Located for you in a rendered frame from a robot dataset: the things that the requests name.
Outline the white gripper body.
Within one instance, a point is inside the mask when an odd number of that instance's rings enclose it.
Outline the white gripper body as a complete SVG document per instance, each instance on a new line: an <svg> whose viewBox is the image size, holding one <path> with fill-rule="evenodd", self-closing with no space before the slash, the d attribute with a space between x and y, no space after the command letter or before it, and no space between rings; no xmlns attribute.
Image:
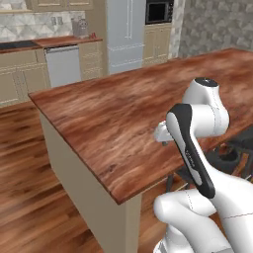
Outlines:
<svg viewBox="0 0 253 253"><path fill-rule="evenodd" d="M173 137L169 133L166 122L160 122L154 131L154 138L158 142L169 142L173 140Z"/></svg>

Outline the beige kitchen island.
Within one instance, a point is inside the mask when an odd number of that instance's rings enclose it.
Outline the beige kitchen island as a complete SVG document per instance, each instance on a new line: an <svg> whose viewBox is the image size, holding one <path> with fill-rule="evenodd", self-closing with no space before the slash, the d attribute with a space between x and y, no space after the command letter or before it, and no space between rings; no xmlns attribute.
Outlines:
<svg viewBox="0 0 253 253"><path fill-rule="evenodd" d="M173 59L31 94L51 167L105 253L137 253L141 197L183 160L153 132L196 77L219 85L230 115L225 135L253 124L253 52L235 48Z"/></svg>

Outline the dark grey stool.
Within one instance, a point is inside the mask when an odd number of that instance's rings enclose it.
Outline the dark grey stool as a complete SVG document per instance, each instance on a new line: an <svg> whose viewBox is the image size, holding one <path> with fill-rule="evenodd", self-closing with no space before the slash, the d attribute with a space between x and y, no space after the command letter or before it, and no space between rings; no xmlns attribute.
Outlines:
<svg viewBox="0 0 253 253"><path fill-rule="evenodd" d="M232 174L239 165L242 154L248 154L246 165L241 171L241 177L250 180L253 177L253 126L237 134L225 144L226 150L221 152L221 146L206 153L208 162L222 172Z"/></svg>

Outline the beige tall cupboard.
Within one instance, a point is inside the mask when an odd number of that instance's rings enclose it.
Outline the beige tall cupboard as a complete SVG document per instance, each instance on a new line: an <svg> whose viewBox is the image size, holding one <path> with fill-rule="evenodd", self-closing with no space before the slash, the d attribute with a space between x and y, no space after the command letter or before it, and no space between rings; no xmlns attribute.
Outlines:
<svg viewBox="0 0 253 253"><path fill-rule="evenodd" d="M164 63L168 60L171 25L147 25L144 29L143 66Z"/></svg>

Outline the beige drawer stack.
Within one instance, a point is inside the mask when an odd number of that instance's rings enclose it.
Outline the beige drawer stack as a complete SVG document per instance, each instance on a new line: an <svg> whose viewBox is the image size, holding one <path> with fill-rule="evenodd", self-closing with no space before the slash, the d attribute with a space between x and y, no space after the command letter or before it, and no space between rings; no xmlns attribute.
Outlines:
<svg viewBox="0 0 253 253"><path fill-rule="evenodd" d="M83 80L103 76L103 54L101 42L84 42L79 45L79 60Z"/></svg>

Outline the silver fridge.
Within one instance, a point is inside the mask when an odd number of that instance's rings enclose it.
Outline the silver fridge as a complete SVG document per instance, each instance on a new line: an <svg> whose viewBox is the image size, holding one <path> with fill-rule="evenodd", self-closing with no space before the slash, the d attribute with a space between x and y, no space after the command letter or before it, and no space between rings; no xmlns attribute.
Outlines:
<svg viewBox="0 0 253 253"><path fill-rule="evenodd" d="M107 0L109 73L140 68L146 0Z"/></svg>

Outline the white dishwasher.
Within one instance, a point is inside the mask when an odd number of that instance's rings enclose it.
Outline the white dishwasher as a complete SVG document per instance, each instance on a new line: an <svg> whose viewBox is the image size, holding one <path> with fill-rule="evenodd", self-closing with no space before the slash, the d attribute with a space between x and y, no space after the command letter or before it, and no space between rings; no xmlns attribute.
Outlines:
<svg viewBox="0 0 253 253"><path fill-rule="evenodd" d="M48 47L44 54L52 88L81 81L77 44Z"/></svg>

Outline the black microwave oven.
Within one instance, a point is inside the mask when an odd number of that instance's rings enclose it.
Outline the black microwave oven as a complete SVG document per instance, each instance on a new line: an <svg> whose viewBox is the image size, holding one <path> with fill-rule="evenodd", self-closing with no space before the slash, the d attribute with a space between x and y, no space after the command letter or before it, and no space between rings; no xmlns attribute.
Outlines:
<svg viewBox="0 0 253 253"><path fill-rule="evenodd" d="M171 23L174 0L146 0L145 24Z"/></svg>

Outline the beige lower cupboards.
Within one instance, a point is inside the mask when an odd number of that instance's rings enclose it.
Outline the beige lower cupboards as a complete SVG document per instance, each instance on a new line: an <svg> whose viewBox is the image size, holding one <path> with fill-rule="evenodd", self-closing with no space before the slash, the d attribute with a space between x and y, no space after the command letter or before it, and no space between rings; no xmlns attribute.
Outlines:
<svg viewBox="0 0 253 253"><path fill-rule="evenodd" d="M27 102L29 93L49 87L42 48L0 52L0 108Z"/></svg>

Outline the beige cupboards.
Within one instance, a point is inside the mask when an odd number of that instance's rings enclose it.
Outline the beige cupboards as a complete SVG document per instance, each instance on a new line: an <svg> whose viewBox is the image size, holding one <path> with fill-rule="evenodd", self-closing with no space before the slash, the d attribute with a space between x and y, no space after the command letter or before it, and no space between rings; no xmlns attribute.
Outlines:
<svg viewBox="0 0 253 253"><path fill-rule="evenodd" d="M93 0L25 0L34 12L84 11L93 9Z"/></svg>
<svg viewBox="0 0 253 253"><path fill-rule="evenodd" d="M27 102L29 93L49 87L42 48L0 52L0 108Z"/></svg>

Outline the beige upper cupboards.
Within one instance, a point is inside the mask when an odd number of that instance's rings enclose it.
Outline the beige upper cupboards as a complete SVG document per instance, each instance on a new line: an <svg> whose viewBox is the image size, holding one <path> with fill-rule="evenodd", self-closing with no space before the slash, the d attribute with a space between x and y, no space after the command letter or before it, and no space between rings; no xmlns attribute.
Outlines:
<svg viewBox="0 0 253 253"><path fill-rule="evenodd" d="M93 0L25 0L34 12L84 11L93 9Z"/></svg>

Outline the black hob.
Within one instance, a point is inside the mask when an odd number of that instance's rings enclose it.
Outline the black hob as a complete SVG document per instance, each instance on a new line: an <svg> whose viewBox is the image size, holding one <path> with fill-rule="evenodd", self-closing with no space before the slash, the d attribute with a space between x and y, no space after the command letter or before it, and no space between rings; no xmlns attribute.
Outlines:
<svg viewBox="0 0 253 253"><path fill-rule="evenodd" d="M31 47L31 46L39 46L39 45L32 41L0 42L0 50Z"/></svg>

